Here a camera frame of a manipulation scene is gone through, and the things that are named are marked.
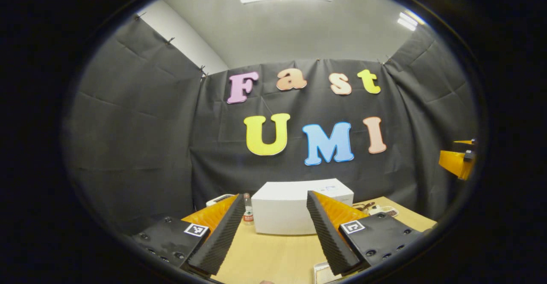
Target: white device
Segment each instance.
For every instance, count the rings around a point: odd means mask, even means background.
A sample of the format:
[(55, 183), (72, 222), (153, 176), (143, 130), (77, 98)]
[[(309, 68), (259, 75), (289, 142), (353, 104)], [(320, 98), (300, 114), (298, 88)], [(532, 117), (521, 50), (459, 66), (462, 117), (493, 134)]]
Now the white device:
[(399, 214), (399, 210), (391, 207), (391, 206), (374, 206), (375, 208), (371, 208), (369, 209), (369, 216), (373, 215), (373, 214), (377, 214), (379, 212), (385, 212), (388, 216), (397, 216)]
[(257, 233), (315, 234), (306, 208), (307, 191), (313, 190), (352, 206), (353, 191), (338, 179), (267, 182), (251, 198)]
[(218, 196), (217, 198), (213, 198), (212, 200), (210, 200), (209, 202), (207, 202), (205, 204), (205, 206), (209, 207), (209, 206), (212, 206), (222, 200), (225, 200), (227, 198), (230, 198), (230, 196), (234, 196), (233, 194), (224, 194), (224, 195), (220, 195)]

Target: letter m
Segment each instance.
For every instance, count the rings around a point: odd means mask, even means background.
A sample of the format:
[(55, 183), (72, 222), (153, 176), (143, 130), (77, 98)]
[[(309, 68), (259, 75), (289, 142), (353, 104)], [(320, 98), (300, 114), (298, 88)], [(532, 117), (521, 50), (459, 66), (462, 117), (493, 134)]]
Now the letter m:
[(321, 163), (319, 152), (327, 161), (330, 162), (334, 150), (336, 155), (334, 161), (337, 163), (353, 160), (353, 154), (350, 148), (350, 128), (348, 122), (339, 122), (334, 125), (332, 134), (328, 138), (318, 124), (308, 124), (302, 128), (308, 138), (308, 158), (304, 160), (306, 165), (318, 165)]

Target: wooden table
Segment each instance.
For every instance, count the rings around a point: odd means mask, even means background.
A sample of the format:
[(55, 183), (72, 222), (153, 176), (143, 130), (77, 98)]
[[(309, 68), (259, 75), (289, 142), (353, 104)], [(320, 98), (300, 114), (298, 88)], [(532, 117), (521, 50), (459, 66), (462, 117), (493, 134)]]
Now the wooden table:
[[(364, 201), (399, 210), (395, 219), (424, 231), (436, 222), (381, 197)], [(313, 284), (313, 265), (326, 261), (317, 235), (257, 234), (254, 225), (240, 223), (224, 263), (213, 279), (226, 284)]]

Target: orange letter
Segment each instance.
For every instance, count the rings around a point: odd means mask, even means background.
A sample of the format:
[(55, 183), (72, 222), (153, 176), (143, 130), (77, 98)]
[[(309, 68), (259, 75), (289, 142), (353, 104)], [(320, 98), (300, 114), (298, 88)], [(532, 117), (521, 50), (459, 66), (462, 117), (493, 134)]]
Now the orange letter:
[(382, 120), (380, 118), (365, 118), (363, 124), (367, 126), (369, 130), (369, 137), (371, 138), (371, 147), (369, 147), (369, 153), (377, 154), (385, 151), (387, 146), (382, 141), (382, 133), (379, 130), (379, 123)]
[(282, 91), (289, 89), (302, 89), (307, 85), (307, 81), (304, 79), (302, 71), (295, 68), (289, 68), (281, 71), (277, 74), (279, 80), (277, 81), (277, 88)]
[(349, 95), (351, 93), (351, 85), (345, 74), (330, 74), (329, 81), (332, 83), (330, 89), (337, 95)]

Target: white wall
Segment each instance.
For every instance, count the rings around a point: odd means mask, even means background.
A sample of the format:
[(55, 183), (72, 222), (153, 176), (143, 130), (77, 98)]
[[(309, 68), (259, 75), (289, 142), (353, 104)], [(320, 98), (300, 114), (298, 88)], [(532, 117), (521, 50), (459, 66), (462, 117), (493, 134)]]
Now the white wall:
[(166, 40), (179, 49), (197, 66), (204, 65), (204, 72), (213, 74), (225, 71), (228, 66), (203, 38), (163, 0), (158, 0), (138, 14), (141, 19), (156, 30)]

